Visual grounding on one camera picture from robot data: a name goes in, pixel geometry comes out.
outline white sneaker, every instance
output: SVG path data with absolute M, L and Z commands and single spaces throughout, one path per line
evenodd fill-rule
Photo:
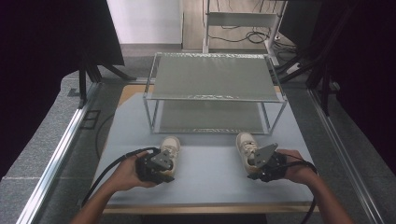
M 254 152 L 258 149 L 257 142 L 250 133 L 240 133 L 236 136 L 236 148 L 248 174 L 260 172 L 254 165 Z
M 160 150 L 161 152 L 168 150 L 170 153 L 169 157 L 173 163 L 172 170 L 162 171 L 161 173 L 164 175 L 173 176 L 176 170 L 178 153 L 180 152 L 180 142 L 174 136 L 166 137 L 161 143 Z

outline white wall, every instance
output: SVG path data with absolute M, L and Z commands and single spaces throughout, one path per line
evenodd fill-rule
M 180 0 L 107 0 L 120 44 L 180 44 Z

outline table surface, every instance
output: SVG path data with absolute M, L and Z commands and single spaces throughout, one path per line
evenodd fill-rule
M 152 133 L 143 103 L 143 86 L 125 87 L 113 119 L 106 148 L 95 179 L 119 156 L 143 147 L 158 147 L 169 134 Z M 264 183 L 251 180 L 235 146 L 236 134 L 182 133 L 175 181 L 152 189 L 136 188 L 116 193 L 105 213 L 197 214 L 269 213 L 307 211 L 312 193 L 289 180 Z M 286 106 L 273 134 L 255 135 L 260 147 L 278 143 L 311 156 L 292 114 Z M 107 179 L 113 170 L 108 172 Z

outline gray floor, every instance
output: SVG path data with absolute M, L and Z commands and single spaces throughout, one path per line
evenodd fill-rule
M 125 67 L 120 70 L 136 76 L 146 77 L 153 54 L 147 51 L 141 55 L 125 53 Z M 79 209 L 79 204 L 92 182 L 101 148 L 106 143 L 106 134 L 125 81 L 100 67 L 103 83 L 99 93 L 93 96 L 91 111 L 100 111 L 98 122 L 90 129 L 92 122 L 86 120 L 78 131 L 76 139 L 64 159 L 60 172 L 49 191 L 35 223 L 68 223 Z M 357 223 L 370 223 L 361 201 L 338 159 L 332 141 L 323 127 L 318 112 L 304 87 L 306 76 L 297 77 L 283 87 L 303 133 L 304 140 L 318 167 L 320 175 L 333 189 L 341 203 Z M 50 157 L 64 134 L 70 119 L 78 106 L 78 75 L 67 76 L 59 96 L 45 120 L 37 130 L 26 149 L 14 163 L 0 184 L 0 223 L 15 223 L 33 192 L 39 177 L 43 174 Z M 394 223 L 396 210 L 396 178 L 373 146 L 362 134 L 335 99 L 330 97 L 330 118 L 349 155 L 353 158 L 363 181 L 372 194 L 379 213 L 385 223 Z M 299 223 L 303 213 L 268 214 L 268 223 Z M 101 223 L 140 223 L 136 215 L 104 215 Z M 321 223 L 315 213 L 308 223 Z

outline aluminum rail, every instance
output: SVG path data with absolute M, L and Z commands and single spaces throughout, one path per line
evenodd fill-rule
M 43 175 L 40 177 L 40 180 L 35 186 L 35 190 L 33 191 L 26 205 L 24 206 L 23 211 L 21 212 L 21 215 L 17 221 L 18 224 L 32 223 L 34 221 L 35 214 L 38 212 L 42 203 L 44 202 L 47 192 L 49 192 L 50 186 L 55 179 L 57 171 L 62 165 L 64 156 L 78 131 L 78 127 L 92 103 L 91 98 L 97 92 L 98 85 L 98 83 L 93 83 L 91 85 L 88 92 L 87 103 L 81 109 L 78 109 L 75 112 L 73 118 L 71 119 L 69 125 L 64 132 L 64 135 L 61 138 L 61 141 L 59 142 L 54 153 L 52 154 L 52 157 L 49 160 L 49 163 Z
M 326 114 L 321 109 L 318 94 L 315 91 L 309 89 L 308 94 L 315 105 L 315 108 L 322 123 L 324 124 L 327 134 L 330 136 L 338 158 L 344 166 L 346 175 L 348 176 L 352 187 L 356 191 L 356 194 L 361 201 L 361 205 L 367 217 L 370 219 L 371 223 L 385 223 L 383 218 L 379 214 L 378 209 L 376 208 L 375 201 L 371 193 L 369 192 L 366 185 L 364 184 L 363 179 L 361 178 L 361 174 L 353 164 L 352 159 L 350 159 L 346 147 L 344 146 L 340 136 L 338 135 L 338 132 L 335 130 L 331 118 L 326 116 Z

